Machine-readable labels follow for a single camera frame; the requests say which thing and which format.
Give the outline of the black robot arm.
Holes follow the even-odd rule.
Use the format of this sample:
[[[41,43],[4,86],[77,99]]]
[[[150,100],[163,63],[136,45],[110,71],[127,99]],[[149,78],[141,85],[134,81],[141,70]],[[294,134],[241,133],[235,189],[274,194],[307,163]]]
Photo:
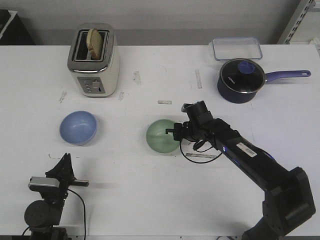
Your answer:
[[[60,227],[65,200],[69,192],[80,195],[70,186],[88,187],[87,180],[75,177],[70,153],[65,153],[59,162],[45,173],[45,177],[32,176],[28,188],[38,192],[41,200],[28,205],[24,212],[26,230],[31,232],[31,240],[71,240],[67,230]]]
[[[189,120],[175,123],[165,132],[176,141],[193,142],[196,151],[204,143],[220,151],[264,191],[262,218],[242,235],[243,240],[276,240],[309,220],[316,207],[306,172],[287,170],[263,149],[243,138],[220,118],[213,118],[204,101],[185,103],[181,111]]]

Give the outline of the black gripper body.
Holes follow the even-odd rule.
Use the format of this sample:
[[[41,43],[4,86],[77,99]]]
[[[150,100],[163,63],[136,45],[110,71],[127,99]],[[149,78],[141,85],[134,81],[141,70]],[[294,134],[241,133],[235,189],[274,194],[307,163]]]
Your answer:
[[[73,168],[72,167],[61,167],[47,171],[45,173],[47,178],[54,178],[59,181],[59,191],[60,195],[63,198],[68,196],[68,189],[69,186],[76,186],[76,187],[88,187],[89,181],[88,180],[79,180],[75,177]]]
[[[198,142],[203,139],[203,130],[199,125],[185,121],[182,124],[181,136],[190,142]]]

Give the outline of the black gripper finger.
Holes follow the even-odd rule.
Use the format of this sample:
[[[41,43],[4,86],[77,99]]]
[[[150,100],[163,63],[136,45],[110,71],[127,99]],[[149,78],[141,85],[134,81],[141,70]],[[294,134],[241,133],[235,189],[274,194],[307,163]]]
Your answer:
[[[183,132],[183,124],[182,123],[177,123],[177,122],[175,122],[173,124],[173,128],[166,128],[165,129],[165,133],[166,134],[169,134],[169,133],[181,134],[182,132]]]
[[[175,141],[181,141],[183,139],[183,131],[181,129],[173,130],[173,139]]]
[[[53,173],[59,173],[64,169],[67,161],[67,156],[68,154],[65,153],[63,157],[60,159],[60,161],[51,169]]]
[[[67,154],[67,172],[68,172],[69,178],[75,178],[73,166],[72,166],[72,158],[70,153]]]

